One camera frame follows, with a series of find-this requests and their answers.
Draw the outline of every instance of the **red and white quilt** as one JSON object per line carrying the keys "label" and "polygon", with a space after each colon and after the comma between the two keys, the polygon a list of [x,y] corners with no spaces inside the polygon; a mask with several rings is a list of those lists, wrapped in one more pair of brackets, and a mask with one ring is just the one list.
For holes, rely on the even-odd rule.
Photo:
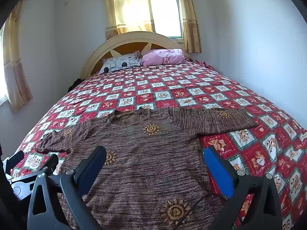
{"label": "red and white quilt", "polygon": [[[52,131],[114,109],[190,106],[244,108],[258,126],[253,129],[202,137],[235,169],[274,176],[280,195],[284,230],[300,217],[307,202],[307,131],[288,114],[250,89],[194,62],[180,65],[134,67],[114,73],[95,74],[57,102],[21,143],[25,158],[12,171],[17,177],[36,171],[53,153],[40,154],[34,147]],[[58,169],[65,158],[59,156]],[[241,210],[245,216],[250,198]]]}

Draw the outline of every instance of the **bed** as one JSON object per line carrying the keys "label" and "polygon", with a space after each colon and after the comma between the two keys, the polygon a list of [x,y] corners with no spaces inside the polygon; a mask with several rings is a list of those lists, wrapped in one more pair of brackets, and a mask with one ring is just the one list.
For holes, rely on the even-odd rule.
{"label": "bed", "polygon": [[[24,138],[18,150],[24,151],[25,158],[12,170],[12,175],[36,171],[53,154],[34,150],[46,134],[94,117],[105,117],[114,109],[244,108],[257,122],[256,128],[201,137],[201,142],[204,147],[214,146],[236,170],[256,176],[271,173],[280,196],[283,229],[290,229],[306,207],[307,131],[266,98],[193,61],[97,73],[102,59],[161,48],[181,46],[150,32],[125,33],[101,45],[83,68],[81,78],[85,81],[54,104]],[[58,173],[65,159],[65,153],[56,154],[59,165],[54,173]],[[212,178],[210,185],[218,192]],[[241,209],[242,218],[250,201],[248,196]]]}

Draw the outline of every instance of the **sweater sleeve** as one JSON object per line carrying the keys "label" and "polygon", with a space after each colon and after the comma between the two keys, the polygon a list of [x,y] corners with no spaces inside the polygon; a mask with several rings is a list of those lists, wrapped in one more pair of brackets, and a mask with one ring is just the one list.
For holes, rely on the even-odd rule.
{"label": "sweater sleeve", "polygon": [[169,114],[181,129],[200,135],[215,135],[257,126],[243,109],[170,107]]}
{"label": "sweater sleeve", "polygon": [[88,132],[91,121],[67,127],[59,132],[53,131],[47,134],[44,139],[35,147],[39,153],[70,152],[70,148],[82,141]]}

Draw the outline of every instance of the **white patterned pillow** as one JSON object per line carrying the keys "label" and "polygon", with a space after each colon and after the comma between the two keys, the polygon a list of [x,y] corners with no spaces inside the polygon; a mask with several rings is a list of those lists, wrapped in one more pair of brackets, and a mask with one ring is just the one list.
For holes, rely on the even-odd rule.
{"label": "white patterned pillow", "polygon": [[[127,53],[127,54],[124,54],[123,56],[132,56],[132,57],[135,57],[136,59],[139,59],[140,51],[135,51],[134,53]],[[102,59],[102,64],[104,65],[110,59],[113,59],[113,57],[108,58],[108,59]]]}
{"label": "white patterned pillow", "polygon": [[138,67],[140,65],[141,63],[139,60],[133,56],[119,56],[110,58],[106,61],[99,73],[111,73],[129,67]]}

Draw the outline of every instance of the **yellow curtain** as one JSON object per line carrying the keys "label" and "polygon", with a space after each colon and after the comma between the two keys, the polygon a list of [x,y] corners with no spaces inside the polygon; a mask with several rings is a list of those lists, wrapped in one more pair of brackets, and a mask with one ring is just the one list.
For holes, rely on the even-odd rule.
{"label": "yellow curtain", "polygon": [[183,42],[185,52],[201,53],[201,43],[198,31],[193,0],[180,0],[183,21]]}
{"label": "yellow curtain", "polygon": [[154,31],[150,0],[105,0],[106,39],[131,31]]}
{"label": "yellow curtain", "polygon": [[18,111],[33,98],[19,57],[18,24],[21,5],[22,0],[7,18],[2,37],[4,78],[7,85],[7,98],[13,112]]}

